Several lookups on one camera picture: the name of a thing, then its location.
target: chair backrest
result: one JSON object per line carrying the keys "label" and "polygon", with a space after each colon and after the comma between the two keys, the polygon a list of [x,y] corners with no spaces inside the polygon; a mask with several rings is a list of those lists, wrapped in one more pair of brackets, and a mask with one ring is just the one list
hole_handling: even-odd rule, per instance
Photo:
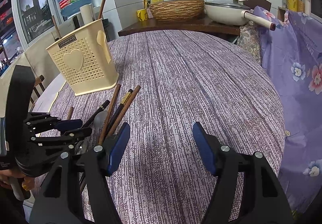
{"label": "chair backrest", "polygon": [[[44,92],[45,91],[45,87],[42,84],[42,82],[43,82],[44,79],[45,79],[44,76],[43,75],[40,75],[39,77],[36,78],[36,81],[35,81],[35,86],[33,88],[33,91],[35,92],[35,94],[37,95],[38,98],[40,97],[40,94],[39,94],[36,86],[39,85],[40,88],[41,88],[41,90],[42,90],[42,92]],[[31,101],[32,104],[34,104],[33,98],[30,97],[30,101]]]}

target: black chopstick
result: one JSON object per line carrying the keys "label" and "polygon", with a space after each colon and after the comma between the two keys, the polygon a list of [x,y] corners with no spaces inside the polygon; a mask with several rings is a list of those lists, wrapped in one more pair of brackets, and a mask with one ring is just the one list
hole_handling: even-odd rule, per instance
{"label": "black chopstick", "polygon": [[116,121],[116,118],[119,116],[121,110],[123,109],[125,103],[128,101],[128,99],[130,98],[131,94],[132,94],[133,90],[129,89],[128,92],[125,94],[125,96],[123,97],[123,99],[120,102],[120,105],[118,106],[118,108],[116,109],[115,113],[113,114],[108,126],[107,126],[107,130],[106,130],[106,135],[108,134],[108,132],[110,131],[110,129],[112,128],[113,124]]}
{"label": "black chopstick", "polygon": [[96,112],[94,112],[94,114],[87,120],[87,122],[84,123],[84,125],[82,126],[82,128],[86,128],[89,125],[91,125],[91,123],[94,121],[95,116],[100,113],[101,111],[105,110],[105,108],[109,105],[109,100],[106,100],[101,106],[99,106],[99,108],[96,110]]}

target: blue gripper pad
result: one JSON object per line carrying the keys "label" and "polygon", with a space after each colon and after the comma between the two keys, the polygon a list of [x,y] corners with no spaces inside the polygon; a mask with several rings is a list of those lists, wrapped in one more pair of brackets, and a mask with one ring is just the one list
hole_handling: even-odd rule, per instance
{"label": "blue gripper pad", "polygon": [[216,173],[216,156],[211,150],[207,140],[206,133],[202,128],[200,122],[196,122],[193,126],[192,133],[194,136],[194,141],[197,144],[199,154],[202,159],[202,163],[205,166],[206,170],[209,171],[212,175]]}
{"label": "blue gripper pad", "polygon": [[83,121],[81,119],[64,120],[57,123],[55,126],[55,129],[60,132],[65,132],[65,131],[80,129],[82,126],[83,126]]}
{"label": "blue gripper pad", "polygon": [[119,168],[125,148],[128,145],[128,140],[130,139],[130,134],[130,125],[126,123],[126,125],[123,128],[123,131],[120,133],[120,136],[116,140],[115,145],[112,148],[109,155],[109,164],[107,167],[107,172],[110,176]]}

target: human hand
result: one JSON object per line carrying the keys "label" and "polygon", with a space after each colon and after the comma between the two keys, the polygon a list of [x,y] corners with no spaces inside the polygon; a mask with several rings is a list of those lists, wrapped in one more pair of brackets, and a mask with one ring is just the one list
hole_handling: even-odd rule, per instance
{"label": "human hand", "polygon": [[9,177],[3,174],[0,174],[0,186],[12,190],[11,185],[9,183]]}
{"label": "human hand", "polygon": [[0,171],[0,186],[12,190],[11,185],[9,183],[9,177],[24,178],[22,188],[26,191],[29,191],[35,187],[34,178],[26,176],[18,168]]}
{"label": "human hand", "polygon": [[22,183],[22,187],[24,188],[25,191],[32,190],[35,187],[35,179],[32,177],[26,176]]}

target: striped tablecloth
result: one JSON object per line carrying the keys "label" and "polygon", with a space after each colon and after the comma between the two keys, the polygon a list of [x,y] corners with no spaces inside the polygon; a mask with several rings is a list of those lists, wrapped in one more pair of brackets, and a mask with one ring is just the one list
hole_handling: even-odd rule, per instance
{"label": "striped tablecloth", "polygon": [[[201,222],[216,178],[205,170],[193,140],[196,121],[237,152],[262,151],[278,173],[282,106],[249,53],[214,36],[175,30],[135,33],[110,42],[110,50],[120,73],[119,98],[142,87],[123,119],[131,126],[130,141],[108,179],[123,224]],[[86,121],[113,92],[76,97],[65,84],[51,115],[66,118],[73,106],[72,118]],[[98,134],[93,131],[91,146]],[[232,218],[238,216],[242,183],[239,177]],[[86,189],[83,200],[85,215],[93,220]]]}

